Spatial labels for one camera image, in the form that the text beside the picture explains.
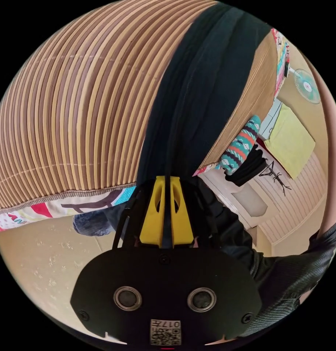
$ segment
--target screw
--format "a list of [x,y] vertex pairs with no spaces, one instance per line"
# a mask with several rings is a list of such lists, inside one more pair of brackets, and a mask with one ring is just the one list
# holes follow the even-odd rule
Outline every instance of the screw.
[[89,315],[83,310],[78,312],[78,316],[84,322],[87,322],[89,320]]
[[253,317],[253,313],[246,313],[246,314],[242,317],[241,322],[242,322],[243,324],[247,324],[247,323],[251,322],[252,317]]
[[168,257],[168,255],[161,255],[159,262],[160,264],[169,264],[171,263],[171,259]]

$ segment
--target black shirt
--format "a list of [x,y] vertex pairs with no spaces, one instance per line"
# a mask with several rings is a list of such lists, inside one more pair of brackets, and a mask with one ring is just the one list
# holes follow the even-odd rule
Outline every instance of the black shirt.
[[[336,224],[316,238],[309,239],[308,250],[301,255],[264,257],[252,248],[252,237],[245,231],[238,216],[223,206],[199,177],[190,182],[199,187],[215,217],[222,250],[247,266],[254,278],[262,308],[250,323],[246,337],[267,328],[289,315],[299,306],[301,295],[311,290],[325,273],[336,247]],[[121,204],[104,210],[114,229],[124,209]]]

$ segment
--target electric fan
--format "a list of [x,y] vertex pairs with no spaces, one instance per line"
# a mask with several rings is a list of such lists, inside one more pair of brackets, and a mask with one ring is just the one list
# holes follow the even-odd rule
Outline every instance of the electric fan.
[[289,72],[293,74],[293,79],[299,93],[311,103],[320,103],[320,95],[311,74],[303,69],[294,70],[289,66]]

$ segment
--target qr code label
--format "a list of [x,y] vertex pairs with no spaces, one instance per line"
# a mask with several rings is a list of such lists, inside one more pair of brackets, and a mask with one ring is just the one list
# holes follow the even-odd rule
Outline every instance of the qr code label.
[[151,319],[151,345],[176,346],[182,344],[182,329],[180,321],[163,321]]

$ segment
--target floor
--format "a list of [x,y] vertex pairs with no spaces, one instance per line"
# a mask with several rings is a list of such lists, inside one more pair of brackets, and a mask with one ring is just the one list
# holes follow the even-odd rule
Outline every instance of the floor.
[[33,303],[74,329],[96,336],[83,327],[69,301],[81,269],[110,250],[113,239],[114,233],[97,238],[80,235],[73,229],[72,217],[63,217],[1,232],[0,252]]

